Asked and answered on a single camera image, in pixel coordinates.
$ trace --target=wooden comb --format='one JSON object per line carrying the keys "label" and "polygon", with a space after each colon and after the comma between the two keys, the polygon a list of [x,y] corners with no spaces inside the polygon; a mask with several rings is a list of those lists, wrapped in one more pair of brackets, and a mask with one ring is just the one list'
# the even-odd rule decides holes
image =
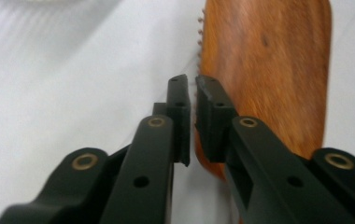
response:
{"label": "wooden comb", "polygon": [[[294,153],[321,147],[331,41],[327,0],[208,0],[200,74],[215,77],[239,115],[262,119]],[[224,179],[223,165],[198,160]]]}

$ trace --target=wood grain surface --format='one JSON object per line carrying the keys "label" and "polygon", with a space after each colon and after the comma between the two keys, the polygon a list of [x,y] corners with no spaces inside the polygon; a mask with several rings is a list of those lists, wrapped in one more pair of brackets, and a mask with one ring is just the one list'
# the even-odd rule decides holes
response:
{"label": "wood grain surface", "polygon": [[[208,0],[200,73],[217,78],[240,115],[262,119],[294,153],[321,147],[331,41],[327,0]],[[224,178],[222,164],[199,161]]]}

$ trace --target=white surface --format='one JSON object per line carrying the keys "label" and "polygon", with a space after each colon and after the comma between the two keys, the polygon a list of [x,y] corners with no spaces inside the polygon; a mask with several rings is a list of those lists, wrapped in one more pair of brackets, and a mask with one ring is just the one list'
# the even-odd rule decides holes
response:
{"label": "white surface", "polygon": [[[63,157],[112,153],[162,102],[193,87],[204,0],[0,0],[0,214],[34,199]],[[333,0],[325,145],[355,154],[355,1]],[[226,187],[176,166],[173,223],[234,223]]]}

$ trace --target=black plastic part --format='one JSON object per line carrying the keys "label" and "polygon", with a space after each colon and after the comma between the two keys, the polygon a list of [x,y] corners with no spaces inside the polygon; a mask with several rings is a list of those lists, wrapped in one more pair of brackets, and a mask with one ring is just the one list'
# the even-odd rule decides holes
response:
{"label": "black plastic part", "polygon": [[173,130],[173,121],[166,116],[140,122],[101,224],[169,223]]}
{"label": "black plastic part", "polygon": [[231,119],[238,116],[221,84],[212,77],[198,76],[195,126],[202,149],[212,162],[224,162]]}
{"label": "black plastic part", "polygon": [[355,216],[355,157],[342,150],[323,148],[315,151],[308,167]]}
{"label": "black plastic part", "polygon": [[190,164],[191,104],[186,75],[168,81],[166,103],[155,103],[153,115],[166,115],[174,121],[174,162]]}
{"label": "black plastic part", "polygon": [[[100,149],[83,148],[69,154],[36,199],[10,206],[0,217],[0,224],[98,223],[125,152],[122,149],[108,157]],[[94,155],[96,164],[85,170],[75,169],[73,161],[85,154]]]}
{"label": "black plastic part", "polygon": [[230,142],[225,172],[246,223],[355,223],[259,119],[234,118]]}

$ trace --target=brown wooden object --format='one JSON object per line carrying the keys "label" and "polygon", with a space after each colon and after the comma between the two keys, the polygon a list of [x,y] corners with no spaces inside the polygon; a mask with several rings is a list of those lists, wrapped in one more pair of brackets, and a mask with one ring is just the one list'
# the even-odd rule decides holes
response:
{"label": "brown wooden object", "polygon": [[[200,73],[217,78],[240,115],[262,119],[294,153],[321,147],[331,40],[327,0],[208,0]],[[199,161],[210,164],[197,137]]]}

